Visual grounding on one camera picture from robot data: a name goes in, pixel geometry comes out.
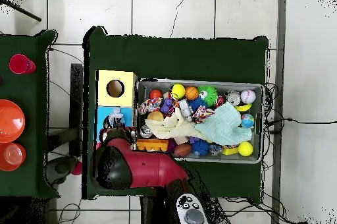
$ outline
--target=yellow cloth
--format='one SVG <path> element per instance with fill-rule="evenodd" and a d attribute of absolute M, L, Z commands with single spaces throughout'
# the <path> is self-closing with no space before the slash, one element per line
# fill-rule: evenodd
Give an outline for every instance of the yellow cloth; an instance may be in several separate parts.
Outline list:
<path fill-rule="evenodd" d="M 146 126 L 159 139 L 169 139 L 175 137 L 197 137 L 203 140 L 207 138 L 194 128 L 195 123 L 188 122 L 183 118 L 179 108 L 174 108 L 171 117 L 167 117 L 163 121 L 154 121 L 152 119 L 145 120 Z"/>

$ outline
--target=yellow ball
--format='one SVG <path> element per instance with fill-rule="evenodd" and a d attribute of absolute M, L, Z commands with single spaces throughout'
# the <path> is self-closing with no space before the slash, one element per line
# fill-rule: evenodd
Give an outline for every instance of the yellow ball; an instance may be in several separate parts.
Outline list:
<path fill-rule="evenodd" d="M 172 87 L 171 96 L 178 100 L 180 98 L 183 98 L 185 95 L 185 87 L 182 84 L 175 84 Z"/>
<path fill-rule="evenodd" d="M 253 153 L 253 146 L 249 142 L 242 142 L 239 145 L 239 154 L 242 156 L 249 156 Z"/>

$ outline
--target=orange basketball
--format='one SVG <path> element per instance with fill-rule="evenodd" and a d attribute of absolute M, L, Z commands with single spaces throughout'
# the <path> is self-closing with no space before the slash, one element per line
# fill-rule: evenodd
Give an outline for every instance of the orange basketball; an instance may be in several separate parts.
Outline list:
<path fill-rule="evenodd" d="M 185 97 L 187 100 L 194 100 L 198 95 L 199 92 L 194 86 L 188 86 L 185 89 Z"/>

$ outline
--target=orange toy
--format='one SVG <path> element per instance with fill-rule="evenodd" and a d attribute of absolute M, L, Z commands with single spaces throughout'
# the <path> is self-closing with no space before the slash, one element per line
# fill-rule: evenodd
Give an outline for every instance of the orange toy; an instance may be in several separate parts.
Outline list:
<path fill-rule="evenodd" d="M 196 87 L 194 86 L 188 86 L 186 89 L 185 89 L 185 97 L 187 100 L 194 100 L 197 98 L 197 96 L 199 95 L 199 92 L 197 90 Z"/>
<path fill-rule="evenodd" d="M 163 152 L 167 151 L 167 146 L 169 145 L 168 140 L 160 139 L 139 139 L 137 140 L 137 147 L 139 150 L 162 150 Z"/>

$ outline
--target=toy bin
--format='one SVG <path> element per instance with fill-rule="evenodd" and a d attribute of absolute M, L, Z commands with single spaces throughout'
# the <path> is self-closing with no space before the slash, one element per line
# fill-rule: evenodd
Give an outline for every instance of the toy bin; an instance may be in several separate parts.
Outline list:
<path fill-rule="evenodd" d="M 237 91 L 242 92 L 244 90 L 253 90 L 256 94 L 256 99 L 253 102 L 251 108 L 245 113 L 250 113 L 254 119 L 254 127 L 252 130 L 252 138 L 249 141 L 253 145 L 253 153 L 244 157 L 240 154 L 224 155 L 219 154 L 216 156 L 208 153 L 205 156 L 198 156 L 195 154 L 190 154 L 186 157 L 179 157 L 176 160 L 186 160 L 186 161 L 198 161 L 198 162 L 216 162 L 216 163 L 245 163 L 245 164 L 255 164 L 259 163 L 263 156 L 263 121 L 264 121 L 264 105 L 265 105 L 265 89 L 260 84 L 237 84 L 229 82 L 202 82 L 202 81 L 191 81 L 191 80 L 147 80 L 141 79 L 136 84 L 136 95 L 138 95 L 138 106 L 149 98 L 150 91 L 158 89 L 164 94 L 168 92 L 173 84 L 180 83 L 186 86 L 202 86 L 211 85 L 214 86 L 218 92 L 218 95 L 224 97 L 226 91 Z M 137 125 L 141 127 L 145 124 L 146 115 L 137 114 Z"/>

